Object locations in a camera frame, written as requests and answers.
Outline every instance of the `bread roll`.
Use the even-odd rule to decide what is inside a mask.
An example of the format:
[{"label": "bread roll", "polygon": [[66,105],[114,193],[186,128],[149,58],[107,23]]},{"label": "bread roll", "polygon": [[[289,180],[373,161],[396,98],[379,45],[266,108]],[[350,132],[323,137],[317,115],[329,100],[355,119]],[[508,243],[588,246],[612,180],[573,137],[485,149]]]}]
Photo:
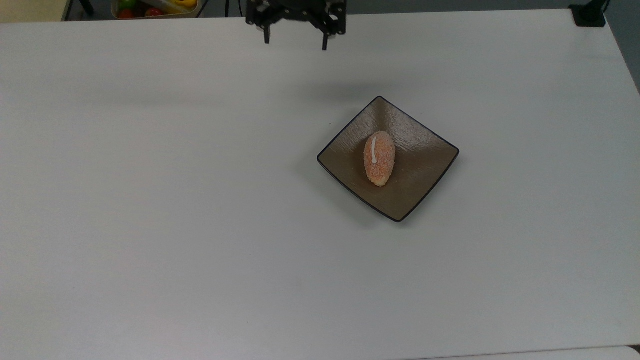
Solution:
[{"label": "bread roll", "polygon": [[376,186],[384,186],[396,163],[396,145],[384,131],[371,135],[364,146],[364,169]]}]

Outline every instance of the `dark brown plate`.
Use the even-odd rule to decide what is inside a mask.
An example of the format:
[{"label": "dark brown plate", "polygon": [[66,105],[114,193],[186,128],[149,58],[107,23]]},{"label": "dark brown plate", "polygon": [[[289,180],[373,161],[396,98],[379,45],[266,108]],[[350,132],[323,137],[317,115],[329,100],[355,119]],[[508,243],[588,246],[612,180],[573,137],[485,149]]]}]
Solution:
[{"label": "dark brown plate", "polygon": [[[367,178],[364,146],[377,131],[396,143],[396,164],[379,188]],[[460,150],[382,96],[375,98],[318,155],[320,165],[353,195],[385,215],[404,220],[438,184]]]}]

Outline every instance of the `black robotic arm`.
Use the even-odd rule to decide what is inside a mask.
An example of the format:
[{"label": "black robotic arm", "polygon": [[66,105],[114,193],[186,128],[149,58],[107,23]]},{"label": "black robotic arm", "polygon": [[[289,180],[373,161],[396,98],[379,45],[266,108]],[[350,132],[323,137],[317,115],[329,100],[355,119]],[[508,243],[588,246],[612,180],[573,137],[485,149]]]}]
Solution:
[{"label": "black robotic arm", "polygon": [[246,23],[264,31],[264,43],[271,38],[271,25],[285,20],[308,21],[323,32],[322,50],[330,36],[347,31],[347,0],[247,0]]}]

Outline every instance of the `apple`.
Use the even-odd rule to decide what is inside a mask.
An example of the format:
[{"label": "apple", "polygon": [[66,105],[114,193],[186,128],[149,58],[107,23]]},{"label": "apple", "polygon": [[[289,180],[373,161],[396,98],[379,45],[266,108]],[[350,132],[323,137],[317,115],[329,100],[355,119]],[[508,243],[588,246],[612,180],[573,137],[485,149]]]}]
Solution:
[{"label": "apple", "polygon": [[124,9],[118,14],[118,19],[133,19],[133,12],[131,9]]},{"label": "apple", "polygon": [[149,10],[147,10],[147,12],[145,13],[145,16],[160,16],[160,15],[164,15],[164,13],[162,12],[162,10],[160,9],[156,9],[156,8],[149,8]]},{"label": "apple", "polygon": [[173,0],[176,5],[184,6],[185,8],[192,8],[198,4],[198,0]]},{"label": "apple", "polygon": [[136,6],[136,0],[120,0],[120,9],[133,9]]}]

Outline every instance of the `black cable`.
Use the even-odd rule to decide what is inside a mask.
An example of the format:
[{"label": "black cable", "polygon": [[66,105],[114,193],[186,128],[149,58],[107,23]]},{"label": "black cable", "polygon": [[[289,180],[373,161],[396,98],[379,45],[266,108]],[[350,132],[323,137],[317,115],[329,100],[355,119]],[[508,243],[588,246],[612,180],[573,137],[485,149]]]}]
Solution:
[{"label": "black cable", "polygon": [[202,4],[202,7],[200,8],[200,12],[198,13],[198,15],[196,15],[196,17],[200,17],[200,14],[202,14],[202,12],[204,11],[204,7],[207,6],[208,2],[209,0],[204,0],[204,4]]}]

